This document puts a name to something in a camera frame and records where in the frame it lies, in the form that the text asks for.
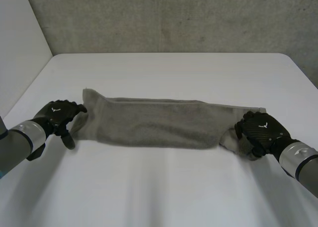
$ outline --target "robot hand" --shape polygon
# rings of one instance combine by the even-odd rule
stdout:
[[[238,139],[244,135],[254,146],[252,153],[262,157],[268,153],[275,154],[277,143],[284,142],[284,148],[296,140],[291,139],[288,131],[267,113],[247,112],[241,121],[235,124]]]
[[[42,126],[47,137],[50,134],[61,136],[64,145],[68,149],[74,149],[75,143],[66,125],[80,112],[87,112],[82,104],[77,105],[67,100],[51,101],[34,116],[32,121]]]

